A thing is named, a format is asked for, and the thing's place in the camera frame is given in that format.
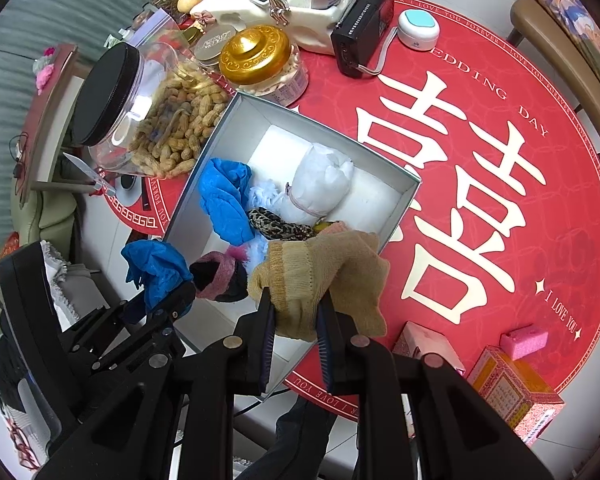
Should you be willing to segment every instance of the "green sofa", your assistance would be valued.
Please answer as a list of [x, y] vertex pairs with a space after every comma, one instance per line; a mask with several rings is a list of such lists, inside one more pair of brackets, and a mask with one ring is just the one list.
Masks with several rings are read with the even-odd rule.
[[29, 201], [22, 207], [20, 197], [12, 193], [11, 220], [13, 229], [20, 236], [20, 246], [46, 240], [68, 260], [75, 209], [75, 198], [67, 192], [32, 191], [29, 193]]

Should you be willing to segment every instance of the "small bread roll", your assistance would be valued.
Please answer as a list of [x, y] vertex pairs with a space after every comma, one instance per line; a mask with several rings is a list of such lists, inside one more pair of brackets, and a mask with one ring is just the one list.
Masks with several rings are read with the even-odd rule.
[[178, 12], [190, 12], [202, 0], [178, 0]]

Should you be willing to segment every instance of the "white plastic bag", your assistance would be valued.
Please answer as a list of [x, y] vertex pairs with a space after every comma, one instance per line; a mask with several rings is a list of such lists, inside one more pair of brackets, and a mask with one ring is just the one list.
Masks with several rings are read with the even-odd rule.
[[276, 200], [285, 222], [314, 225], [349, 192], [353, 162], [337, 150], [314, 143], [300, 161], [288, 192]]

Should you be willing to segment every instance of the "black radio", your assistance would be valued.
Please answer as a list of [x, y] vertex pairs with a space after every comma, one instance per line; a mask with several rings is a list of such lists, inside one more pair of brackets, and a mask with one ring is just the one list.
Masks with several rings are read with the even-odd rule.
[[331, 43], [340, 71], [359, 78], [394, 18], [394, 0], [356, 0], [336, 24]]

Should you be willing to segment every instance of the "gray box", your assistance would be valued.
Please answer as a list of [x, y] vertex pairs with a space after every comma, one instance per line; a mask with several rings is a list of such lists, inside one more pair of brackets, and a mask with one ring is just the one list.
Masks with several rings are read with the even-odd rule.
[[[409, 207], [420, 178], [323, 124], [248, 94], [238, 94], [227, 107], [189, 175], [164, 240], [179, 250], [188, 264], [209, 251], [224, 252], [228, 244], [214, 233], [208, 215], [200, 208], [197, 186], [205, 164], [214, 157], [244, 162], [253, 171], [252, 182], [270, 178], [283, 190], [312, 142], [346, 153], [355, 165], [349, 193], [327, 220], [343, 220], [353, 229], [376, 232], [383, 248]], [[187, 344], [201, 351], [232, 334], [238, 318], [255, 310], [251, 298], [236, 303], [197, 299], [175, 327]], [[276, 336], [265, 396], [311, 346]]]

